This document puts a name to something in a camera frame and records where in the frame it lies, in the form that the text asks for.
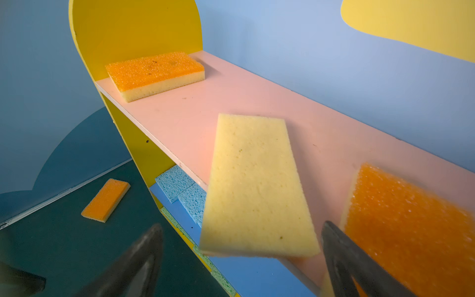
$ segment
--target yellow wooden panel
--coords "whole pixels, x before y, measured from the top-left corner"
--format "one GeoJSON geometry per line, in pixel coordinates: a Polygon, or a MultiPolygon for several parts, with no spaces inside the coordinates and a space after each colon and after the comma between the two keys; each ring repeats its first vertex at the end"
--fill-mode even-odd
{"type": "Polygon", "coordinates": [[[105,96],[103,100],[147,187],[175,163],[105,96]]]}
{"type": "MultiPolygon", "coordinates": [[[[70,0],[69,25],[93,81],[108,76],[105,65],[111,62],[203,48],[193,0],[70,0]]],[[[150,187],[173,161],[107,98],[102,99],[150,187]]]]}
{"type": "Polygon", "coordinates": [[[112,62],[203,49],[193,0],[70,0],[69,20],[93,80],[112,62]]]}

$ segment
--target blue shelf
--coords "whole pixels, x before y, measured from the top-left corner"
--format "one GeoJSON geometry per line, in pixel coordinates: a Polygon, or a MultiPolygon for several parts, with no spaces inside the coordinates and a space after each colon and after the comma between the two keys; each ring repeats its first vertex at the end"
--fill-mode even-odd
{"type": "MultiPolygon", "coordinates": [[[[201,228],[193,222],[179,201],[170,203],[157,184],[150,187],[168,212],[197,244],[201,228]]],[[[242,296],[315,296],[282,263],[271,258],[210,257],[228,282],[242,296]]]]}

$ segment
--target yellow sponge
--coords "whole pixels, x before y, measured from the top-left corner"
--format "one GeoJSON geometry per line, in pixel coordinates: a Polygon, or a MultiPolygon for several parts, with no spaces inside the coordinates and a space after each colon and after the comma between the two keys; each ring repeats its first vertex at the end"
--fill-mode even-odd
{"type": "Polygon", "coordinates": [[[320,251],[284,120],[219,115],[199,247],[217,256],[320,251]]]}
{"type": "Polygon", "coordinates": [[[105,68],[127,102],[205,79],[203,65],[183,52],[111,63],[105,68]]]}

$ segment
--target orange sponge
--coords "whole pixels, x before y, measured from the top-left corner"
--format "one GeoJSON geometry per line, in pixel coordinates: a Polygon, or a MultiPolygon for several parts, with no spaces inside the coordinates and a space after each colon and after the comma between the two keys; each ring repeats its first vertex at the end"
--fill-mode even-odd
{"type": "Polygon", "coordinates": [[[111,63],[105,68],[127,102],[205,78],[203,65],[183,52],[111,63]]]}
{"type": "Polygon", "coordinates": [[[345,233],[417,296],[475,296],[471,213],[364,164],[346,218],[345,233]]]}
{"type": "Polygon", "coordinates": [[[109,179],[81,215],[105,223],[129,188],[128,182],[109,179]]]}

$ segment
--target shelf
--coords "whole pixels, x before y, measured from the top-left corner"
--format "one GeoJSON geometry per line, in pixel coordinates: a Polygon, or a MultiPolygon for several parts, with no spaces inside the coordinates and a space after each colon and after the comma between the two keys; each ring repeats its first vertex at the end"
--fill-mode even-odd
{"type": "MultiPolygon", "coordinates": [[[[340,222],[352,178],[370,162],[475,212],[475,174],[200,51],[206,79],[131,103],[110,78],[99,90],[203,189],[207,189],[218,113],[286,120],[315,231],[340,222]]],[[[293,263],[316,284],[322,254],[293,263]]]]}
{"type": "MultiPolygon", "coordinates": [[[[201,228],[193,222],[183,205],[179,201],[170,203],[157,184],[150,187],[150,191],[193,241],[199,244],[201,228]]],[[[277,259],[246,257],[209,259],[241,296],[315,296],[277,259]]]]}

